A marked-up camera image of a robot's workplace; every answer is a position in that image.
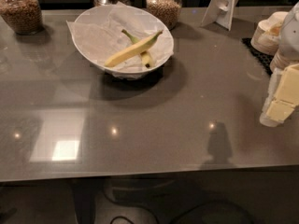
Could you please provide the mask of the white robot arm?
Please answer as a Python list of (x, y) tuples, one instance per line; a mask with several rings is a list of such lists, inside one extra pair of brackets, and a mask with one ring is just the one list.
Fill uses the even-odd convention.
[(286, 15), (278, 33), (278, 51), (270, 63), (272, 75), (260, 122), (282, 124), (299, 106), (299, 3)]

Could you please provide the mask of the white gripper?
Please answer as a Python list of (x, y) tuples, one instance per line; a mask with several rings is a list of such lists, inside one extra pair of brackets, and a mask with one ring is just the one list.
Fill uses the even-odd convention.
[(289, 65), (283, 72), (275, 68), (270, 77), (268, 96), (263, 104), (261, 124), (267, 127), (283, 124), (298, 105), (299, 63)]

